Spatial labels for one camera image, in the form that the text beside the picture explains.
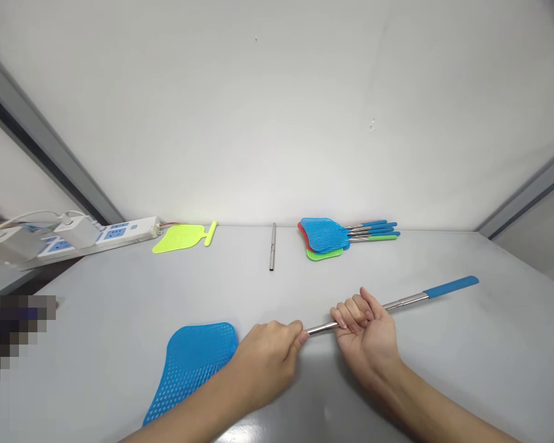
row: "white wall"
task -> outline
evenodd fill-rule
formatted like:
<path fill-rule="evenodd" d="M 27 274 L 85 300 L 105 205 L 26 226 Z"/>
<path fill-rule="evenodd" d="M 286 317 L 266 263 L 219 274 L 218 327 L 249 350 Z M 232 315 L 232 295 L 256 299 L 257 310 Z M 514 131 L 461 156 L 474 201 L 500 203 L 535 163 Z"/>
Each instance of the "white wall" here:
<path fill-rule="evenodd" d="M 0 128 L 0 213 L 10 218 L 42 209 L 63 212 L 78 207 Z M 26 220 L 56 221 L 49 214 Z"/>
<path fill-rule="evenodd" d="M 0 61 L 127 218 L 474 229 L 554 156 L 554 3 L 0 0 Z"/>
<path fill-rule="evenodd" d="M 554 191 L 499 234 L 495 242 L 554 280 Z"/>

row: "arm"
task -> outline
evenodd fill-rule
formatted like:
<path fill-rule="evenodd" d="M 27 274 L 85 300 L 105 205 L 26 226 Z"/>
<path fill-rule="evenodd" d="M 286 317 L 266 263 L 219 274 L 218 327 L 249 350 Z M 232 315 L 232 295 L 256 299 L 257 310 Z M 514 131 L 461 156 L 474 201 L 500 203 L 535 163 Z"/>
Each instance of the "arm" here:
<path fill-rule="evenodd" d="M 517 440 L 446 396 L 404 364 L 388 312 L 367 290 L 331 309 L 339 323 L 337 340 L 351 371 L 392 418 L 424 442 L 505 442 Z"/>
<path fill-rule="evenodd" d="M 270 403 L 293 381 L 302 323 L 255 325 L 230 362 L 188 399 L 120 443 L 203 443 Z"/>

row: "stack of fly swatters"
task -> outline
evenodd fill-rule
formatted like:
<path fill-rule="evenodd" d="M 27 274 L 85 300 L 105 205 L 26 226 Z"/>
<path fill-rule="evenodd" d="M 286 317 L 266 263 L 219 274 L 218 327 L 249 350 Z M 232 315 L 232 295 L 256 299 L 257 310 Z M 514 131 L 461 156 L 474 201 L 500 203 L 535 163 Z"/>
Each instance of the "stack of fly swatters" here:
<path fill-rule="evenodd" d="M 338 257 L 351 243 L 396 240 L 400 235 L 396 222 L 369 221 L 342 227 L 330 218 L 303 218 L 297 224 L 306 243 L 306 254 L 314 261 Z"/>

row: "metal frame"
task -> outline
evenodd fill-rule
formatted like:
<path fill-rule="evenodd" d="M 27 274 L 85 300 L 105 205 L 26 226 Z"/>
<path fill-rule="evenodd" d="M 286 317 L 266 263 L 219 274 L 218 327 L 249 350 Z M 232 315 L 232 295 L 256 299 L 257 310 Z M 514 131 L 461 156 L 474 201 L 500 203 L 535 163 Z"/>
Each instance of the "metal frame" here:
<path fill-rule="evenodd" d="M 54 180 L 78 206 L 88 211 L 100 223 L 112 225 L 125 219 L 100 190 L 90 175 L 74 158 L 70 150 L 57 137 L 21 93 L 13 80 L 0 66 L 0 105 L 12 116 L 33 142 L 29 149 L 21 137 L 13 137 L 23 151 Z M 6 132 L 12 137 L 13 130 Z"/>
<path fill-rule="evenodd" d="M 477 230 L 489 240 L 507 229 L 554 190 L 554 160 L 540 171 L 518 194 L 486 220 Z"/>

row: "gray frame edge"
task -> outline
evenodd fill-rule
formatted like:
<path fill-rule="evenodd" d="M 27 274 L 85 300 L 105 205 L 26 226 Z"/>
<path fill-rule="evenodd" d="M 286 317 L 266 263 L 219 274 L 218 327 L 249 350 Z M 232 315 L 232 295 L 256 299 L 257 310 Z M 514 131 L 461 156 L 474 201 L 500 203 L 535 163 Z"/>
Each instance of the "gray frame edge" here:
<path fill-rule="evenodd" d="M 10 81 L 1 67 L 0 103 L 109 223 L 125 221 L 69 149 L 53 133 L 41 115 L 27 102 L 15 84 Z M 62 188 L 61 183 L 58 181 L 55 183 Z"/>
<path fill-rule="evenodd" d="M 2 123 L 2 121 L 0 120 L 0 128 L 6 133 L 6 135 L 8 135 L 13 142 L 15 142 L 17 144 L 17 146 L 22 149 L 30 158 L 31 160 L 33 160 L 35 162 L 35 164 L 37 166 L 39 166 L 41 168 L 41 170 L 43 172 L 45 172 L 45 174 L 47 174 L 47 176 L 49 178 L 51 178 L 51 180 L 53 182 L 55 182 L 56 185 L 58 185 L 62 191 L 69 197 L 70 200 L 72 200 L 74 203 L 76 203 L 76 205 L 85 213 L 85 214 L 89 214 L 90 211 L 88 209 L 86 209 L 84 207 L 84 205 L 78 201 L 78 199 L 76 199 L 76 197 L 68 191 L 68 188 L 66 188 L 65 186 L 63 186 L 60 181 L 57 179 L 57 177 L 55 175 L 52 174 L 52 172 L 45 167 L 45 165 L 39 160 L 37 159 L 37 157 L 35 157 L 33 154 L 31 154 L 27 147 L 18 139 L 18 137 L 16 135 L 14 135 L 12 133 L 12 131 L 6 126 L 4 125 L 4 123 Z"/>
<path fill-rule="evenodd" d="M 477 230 L 492 240 L 533 205 L 554 190 L 554 161 L 531 180 L 511 201 L 486 220 Z"/>

